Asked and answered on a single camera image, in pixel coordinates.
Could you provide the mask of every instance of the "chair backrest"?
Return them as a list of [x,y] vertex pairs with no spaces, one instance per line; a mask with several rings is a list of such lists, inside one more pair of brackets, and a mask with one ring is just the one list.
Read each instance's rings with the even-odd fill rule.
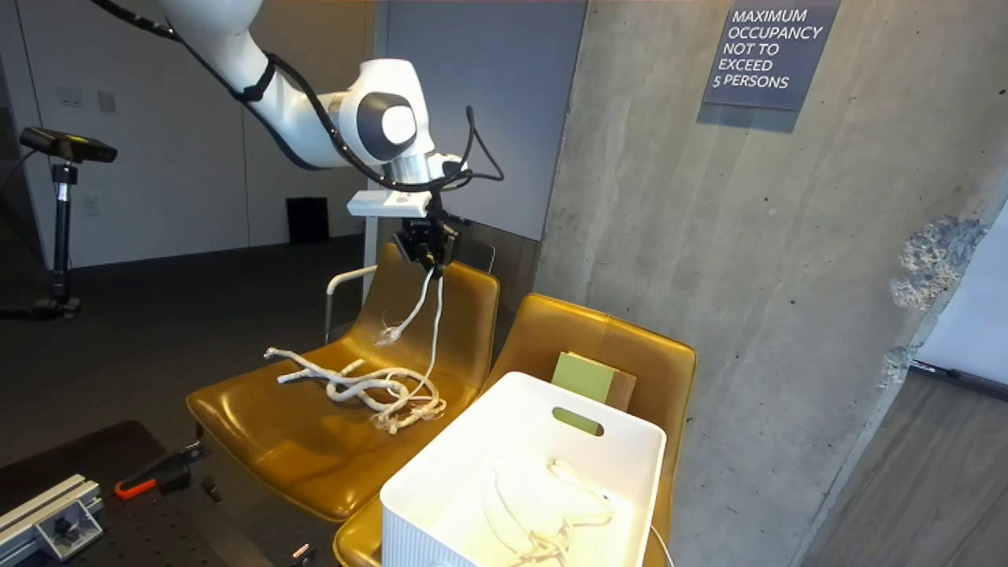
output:
[[[423,264],[407,260],[395,243],[383,243],[377,254],[377,273],[346,336],[377,341],[383,327],[407,322],[423,295],[423,282]],[[444,264],[437,374],[480,388],[494,360],[498,294],[502,286],[493,273],[459,260]],[[414,323],[395,345],[389,345],[389,360],[382,360],[382,348],[372,348],[377,356],[372,363],[424,370],[437,311],[435,305],[437,276],[433,276],[430,295]]]
[[666,495],[658,490],[654,504],[654,525],[669,528],[695,348],[616,314],[532,294],[522,298],[484,388],[508,370],[551,379],[560,354],[579,354],[638,379],[626,411],[654,422],[669,435]]

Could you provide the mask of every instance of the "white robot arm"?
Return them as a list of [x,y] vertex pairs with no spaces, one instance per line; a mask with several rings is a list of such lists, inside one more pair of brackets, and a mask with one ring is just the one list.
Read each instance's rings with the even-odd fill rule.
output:
[[160,7],[180,42],[271,126],[298,163],[353,160],[390,190],[465,176],[459,156],[435,150],[409,59],[368,59],[346,91],[316,96],[307,81],[289,81],[289,74],[298,80],[296,69],[267,58],[248,33],[262,0],[160,0]]

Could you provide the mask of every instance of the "gray floor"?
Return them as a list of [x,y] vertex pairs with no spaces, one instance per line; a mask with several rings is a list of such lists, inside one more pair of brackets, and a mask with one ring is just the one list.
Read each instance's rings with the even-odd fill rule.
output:
[[[0,305],[44,295],[33,254],[0,251]],[[144,422],[167,447],[186,444],[184,398],[262,364],[266,345],[319,345],[325,281],[355,254],[346,240],[73,272],[86,305],[77,317],[0,322],[0,465],[121,418]],[[339,294],[338,322],[355,298],[360,291]],[[328,564],[330,525],[262,490],[224,453],[203,475],[224,495],[213,511],[273,564],[302,543]]]

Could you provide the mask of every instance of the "sign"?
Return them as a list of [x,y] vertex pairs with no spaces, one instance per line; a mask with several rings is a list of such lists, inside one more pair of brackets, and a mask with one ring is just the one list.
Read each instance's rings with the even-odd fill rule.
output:
[[737,0],[725,19],[705,105],[800,111],[842,0]]

